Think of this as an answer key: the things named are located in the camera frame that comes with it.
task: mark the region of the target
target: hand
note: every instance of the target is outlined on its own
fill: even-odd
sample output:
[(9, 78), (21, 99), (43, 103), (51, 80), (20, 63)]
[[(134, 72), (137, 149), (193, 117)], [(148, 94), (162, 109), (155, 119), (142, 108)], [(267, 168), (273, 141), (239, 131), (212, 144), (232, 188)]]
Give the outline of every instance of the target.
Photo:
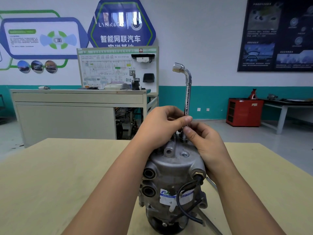
[(184, 116), (175, 106), (156, 107), (147, 115), (133, 140), (152, 152), (166, 144), (177, 130), (192, 120), (191, 116)]
[(186, 126), (183, 131), (188, 139), (196, 146), (207, 169), (208, 176), (214, 181), (218, 177), (235, 169), (225, 144), (214, 129), (202, 122), (191, 122), (191, 128)]

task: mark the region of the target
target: blue hexagonal sign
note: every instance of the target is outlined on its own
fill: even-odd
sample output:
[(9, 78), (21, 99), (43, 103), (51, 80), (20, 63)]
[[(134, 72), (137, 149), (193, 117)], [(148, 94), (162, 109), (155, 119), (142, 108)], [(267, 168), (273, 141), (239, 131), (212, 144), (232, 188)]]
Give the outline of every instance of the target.
[(100, 0), (88, 38), (93, 47), (144, 46), (156, 33), (139, 0)]

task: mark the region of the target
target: gray floor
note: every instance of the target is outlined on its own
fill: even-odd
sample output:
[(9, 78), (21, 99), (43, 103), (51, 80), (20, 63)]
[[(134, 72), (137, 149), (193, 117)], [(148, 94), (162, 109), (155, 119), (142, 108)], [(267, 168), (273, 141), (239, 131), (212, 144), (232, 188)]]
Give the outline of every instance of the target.
[[(266, 126), (232, 127), (223, 121), (205, 121), (224, 142), (258, 142), (313, 175), (313, 127), (286, 123), (281, 135)], [(0, 160), (23, 149), (17, 121), (0, 125)]]

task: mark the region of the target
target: beige tabletop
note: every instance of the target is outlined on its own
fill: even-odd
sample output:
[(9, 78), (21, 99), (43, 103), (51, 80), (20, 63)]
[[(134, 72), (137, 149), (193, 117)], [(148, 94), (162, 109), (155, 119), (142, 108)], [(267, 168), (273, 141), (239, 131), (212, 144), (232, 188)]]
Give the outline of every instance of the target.
[[(60, 234), (129, 141), (46, 139), (0, 162), (0, 234)], [(313, 177), (258, 143), (225, 143), (240, 173), (287, 234), (312, 234)], [(205, 180), (203, 210), (230, 230), (217, 191)], [(129, 235), (158, 234), (136, 202)], [(214, 234), (190, 221), (180, 234)]]

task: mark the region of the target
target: black poster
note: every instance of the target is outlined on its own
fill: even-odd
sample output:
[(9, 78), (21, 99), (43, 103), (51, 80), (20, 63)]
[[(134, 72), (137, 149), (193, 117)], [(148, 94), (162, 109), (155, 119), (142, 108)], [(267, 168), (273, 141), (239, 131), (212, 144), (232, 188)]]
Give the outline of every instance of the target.
[(312, 72), (313, 0), (248, 0), (238, 71)]

